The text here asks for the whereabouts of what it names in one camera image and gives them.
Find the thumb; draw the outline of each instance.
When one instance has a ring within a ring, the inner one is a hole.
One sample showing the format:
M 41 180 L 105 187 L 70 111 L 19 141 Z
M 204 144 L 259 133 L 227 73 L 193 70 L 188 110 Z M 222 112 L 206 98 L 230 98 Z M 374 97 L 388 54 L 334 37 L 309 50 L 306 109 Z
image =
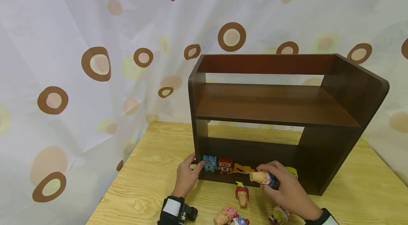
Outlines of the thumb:
M 200 161 L 194 168 L 193 172 L 196 173 L 197 175 L 201 172 L 201 169 L 203 169 L 205 162 Z
M 277 199 L 280 196 L 279 190 L 274 190 L 266 184 L 261 184 L 261 188 L 263 192 L 265 192 L 265 194 L 268 195 L 273 201 L 275 201 L 276 203 L 278 202 Z

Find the black sleeve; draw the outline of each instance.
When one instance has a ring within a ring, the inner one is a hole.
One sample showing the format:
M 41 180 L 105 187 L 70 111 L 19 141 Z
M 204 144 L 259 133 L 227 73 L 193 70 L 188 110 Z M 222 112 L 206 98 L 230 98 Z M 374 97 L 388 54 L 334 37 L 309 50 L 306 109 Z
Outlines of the black sleeve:
M 168 214 L 167 212 L 161 212 L 158 225 L 178 225 L 178 217 Z
M 161 214 L 160 214 L 160 220 L 157 222 L 158 225 L 178 225 L 180 217 L 179 216 L 174 216 L 172 214 L 169 214 L 167 212 L 164 212 L 163 209 L 166 206 L 167 199 L 173 199 L 181 203 L 181 206 L 184 204 L 184 199 L 183 198 L 175 198 L 172 196 L 168 196 L 166 199 L 164 199 L 163 206 L 161 207 Z
M 306 225 L 339 225 L 333 215 L 327 209 L 323 208 L 323 214 L 317 220 L 305 220 Z

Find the wafer cone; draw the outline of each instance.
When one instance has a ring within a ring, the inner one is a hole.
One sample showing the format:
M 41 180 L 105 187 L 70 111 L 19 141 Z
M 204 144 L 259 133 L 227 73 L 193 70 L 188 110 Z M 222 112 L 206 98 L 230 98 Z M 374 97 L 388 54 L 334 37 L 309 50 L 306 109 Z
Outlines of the wafer cone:
M 257 183 L 265 183 L 268 181 L 268 178 L 266 176 L 266 172 L 264 171 L 249 173 L 249 179 L 251 180 L 251 182 L 255 181 Z
M 224 210 L 218 212 L 217 216 L 214 218 L 214 225 L 225 225 L 228 224 L 229 217 Z
M 241 208 L 248 207 L 248 198 L 246 192 L 238 192 L 238 201 Z

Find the figurine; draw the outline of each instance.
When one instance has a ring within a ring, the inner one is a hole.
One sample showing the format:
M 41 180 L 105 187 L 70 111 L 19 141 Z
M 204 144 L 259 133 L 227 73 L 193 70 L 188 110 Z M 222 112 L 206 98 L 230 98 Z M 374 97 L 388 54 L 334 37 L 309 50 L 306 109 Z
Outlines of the figurine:
M 237 214 L 229 225 L 249 225 L 249 220 Z
M 227 225 L 237 216 L 237 210 L 233 207 L 225 207 L 214 217 L 214 225 Z
M 215 172 L 217 170 L 217 157 L 204 155 L 203 160 L 205 161 L 205 171 Z
M 271 188 L 279 187 L 278 179 L 268 171 L 250 172 L 249 179 L 260 184 L 269 185 Z
M 249 200 L 249 190 L 246 185 L 242 182 L 236 182 L 237 188 L 235 189 L 235 198 L 238 198 L 239 206 L 241 208 L 248 207 L 248 200 Z
M 218 158 L 218 170 L 221 174 L 231 174 L 232 160 L 230 158 Z
M 269 216 L 269 222 L 271 225 L 279 225 L 289 220 L 289 212 L 281 207 L 275 206 L 272 211 L 272 215 Z
M 295 168 L 291 168 L 291 167 L 285 167 L 285 168 L 296 177 L 296 180 L 298 179 L 298 171 Z
M 246 174 L 248 175 L 250 172 L 255 172 L 255 169 L 252 169 L 250 166 L 241 166 L 238 163 L 234 164 L 234 170 L 231 174 Z

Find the curtain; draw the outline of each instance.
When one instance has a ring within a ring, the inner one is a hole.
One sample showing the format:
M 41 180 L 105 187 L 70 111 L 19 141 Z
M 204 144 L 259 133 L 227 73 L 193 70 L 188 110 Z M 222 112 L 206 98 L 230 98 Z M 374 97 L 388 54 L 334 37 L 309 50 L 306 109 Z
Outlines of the curtain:
M 339 53 L 384 77 L 365 134 L 406 178 L 407 15 L 406 0 L 0 0 L 0 223 L 84 224 L 149 123 L 191 122 L 201 54 Z

